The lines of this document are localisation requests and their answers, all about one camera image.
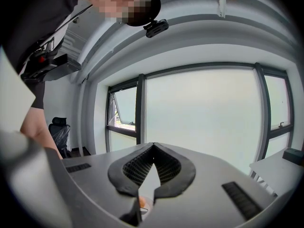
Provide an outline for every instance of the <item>window frame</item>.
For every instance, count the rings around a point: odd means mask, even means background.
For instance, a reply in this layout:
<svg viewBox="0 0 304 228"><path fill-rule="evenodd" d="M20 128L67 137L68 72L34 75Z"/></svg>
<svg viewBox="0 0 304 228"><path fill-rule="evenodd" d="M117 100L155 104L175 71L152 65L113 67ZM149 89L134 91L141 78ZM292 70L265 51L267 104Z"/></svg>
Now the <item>window frame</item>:
<svg viewBox="0 0 304 228"><path fill-rule="evenodd" d="M259 63L238 63L238 62L211 62L211 63L198 63L184 66L177 66L172 68L167 68L164 70L155 71L149 74L140 74L138 77L130 79L128 81L122 82L120 84L109 87L108 96L107 96L107 106L106 106L106 150L110 151L110 141L109 141L109 131L114 131L131 137L136 137L136 144L141 144L145 142L145 109L146 109L146 80L161 77L171 74L184 73L190 71L199 71L205 69L247 69L255 70L259 86L260 93L262 97L262 136L260 139L259 146L257 148L256 156L254 157L254 162L260 161L265 158L269 140L285 133L289 134L288 139L288 148L291 148L293 131L294 131L294 102L292 96L292 90L290 82L288 79L287 72L284 70L279 70L277 68L262 66ZM270 108L270 96L268 92L268 87L266 83L265 76L273 76L283 78L286 83L287 94L288 94L288 103L290 109L290 124L271 130L271 108ZM110 94L127 89L130 87L137 86L136 91L136 103L135 103L135 132L127 129L117 128L108 125L109 119L109 98ZM251 171L249 174L252 178L256 179L258 176L254 171Z"/></svg>
<svg viewBox="0 0 304 228"><path fill-rule="evenodd" d="M120 92L120 91L124 91L124 90L128 90L128 89L132 89L132 88L135 88L137 87L136 85L132 86L132 87L128 87L126 89L123 89L123 90L119 90L119 91L114 91L112 93L110 93L110 96L113 95L114 96L114 101L115 101L115 105L116 105L116 109L117 109L117 112L118 112L118 115L119 115L119 119L120 119L120 122L122 124L129 124L129 125L133 125L135 126L135 124L133 122L126 122L126 121L123 121L122 120L122 115L121 115L121 112L119 110L119 105L118 105L118 101L117 101L117 96L116 96L116 92ZM114 117L114 114L113 114L113 111L109 113L109 117L111 117L110 119L112 119Z"/></svg>
<svg viewBox="0 0 304 228"><path fill-rule="evenodd" d="M114 104L110 104L111 94L134 88L136 89L136 100L135 100L135 131L119 128L109 125L109 120L114 116ZM113 131L123 135L127 135L136 138L136 144L144 143L144 112L145 109L145 76L139 75L137 78L127 80L108 88L106 108L105 108L105 144L106 151L111 151L110 132Z"/></svg>

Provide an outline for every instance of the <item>plastic wrap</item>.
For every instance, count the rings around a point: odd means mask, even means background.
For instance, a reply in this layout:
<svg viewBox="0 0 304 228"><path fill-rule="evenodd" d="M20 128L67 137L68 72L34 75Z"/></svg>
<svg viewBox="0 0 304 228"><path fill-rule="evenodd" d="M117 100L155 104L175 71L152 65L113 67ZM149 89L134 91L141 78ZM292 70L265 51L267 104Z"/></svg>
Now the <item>plastic wrap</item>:
<svg viewBox="0 0 304 228"><path fill-rule="evenodd" d="M71 151L71 144L70 144L70 126L66 125L64 128L61 128L58 132L52 135L54 142L58 149L66 149Z"/></svg>

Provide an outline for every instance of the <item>black camera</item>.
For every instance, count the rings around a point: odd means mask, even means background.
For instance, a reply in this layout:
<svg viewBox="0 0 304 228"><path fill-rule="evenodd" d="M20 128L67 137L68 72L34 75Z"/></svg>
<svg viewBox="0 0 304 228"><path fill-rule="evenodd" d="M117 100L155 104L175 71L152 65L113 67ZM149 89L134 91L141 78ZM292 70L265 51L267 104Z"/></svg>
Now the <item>black camera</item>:
<svg viewBox="0 0 304 228"><path fill-rule="evenodd" d="M169 24L167 20L161 19L159 21L154 20L150 24L143 27L146 32L146 37L152 38L153 36L158 35L159 33L167 30L169 28Z"/></svg>

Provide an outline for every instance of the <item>black vent grille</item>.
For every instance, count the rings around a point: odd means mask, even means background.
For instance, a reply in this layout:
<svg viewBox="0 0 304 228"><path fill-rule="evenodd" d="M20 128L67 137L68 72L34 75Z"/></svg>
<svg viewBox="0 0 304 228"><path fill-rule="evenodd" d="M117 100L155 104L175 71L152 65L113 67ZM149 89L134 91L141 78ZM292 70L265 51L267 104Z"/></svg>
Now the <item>black vent grille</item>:
<svg viewBox="0 0 304 228"><path fill-rule="evenodd" d="M84 163L81 165L74 165L74 166L66 167L66 170L68 173L72 173L75 171L81 171L81 170L87 169L89 167L91 167L91 166L88 163Z"/></svg>
<svg viewBox="0 0 304 228"><path fill-rule="evenodd" d="M139 187L153 165L152 148L147 149L123 166L123 173Z"/></svg>
<svg viewBox="0 0 304 228"><path fill-rule="evenodd" d="M181 171L181 163L158 147L154 149L154 164L157 169L161 185L172 180Z"/></svg>
<svg viewBox="0 0 304 228"><path fill-rule="evenodd" d="M235 182L226 183L222 187L246 220L253 218L262 211Z"/></svg>

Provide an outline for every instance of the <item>person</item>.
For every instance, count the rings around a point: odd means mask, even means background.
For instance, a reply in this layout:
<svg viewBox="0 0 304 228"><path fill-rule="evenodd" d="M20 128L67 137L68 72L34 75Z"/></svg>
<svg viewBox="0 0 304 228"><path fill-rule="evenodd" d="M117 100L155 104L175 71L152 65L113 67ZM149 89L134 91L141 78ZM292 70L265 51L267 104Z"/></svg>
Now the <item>person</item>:
<svg viewBox="0 0 304 228"><path fill-rule="evenodd" d="M160 10L153 8L151 0L89 0L106 17L131 26L147 24ZM16 72L20 74L26 59L37 46L52 35L73 12L78 0L14 0L13 6L5 9L6 18L1 35L4 51ZM58 152L44 116L43 96L45 83L27 84L36 99L28 111L21 132L44 147Z"/></svg>

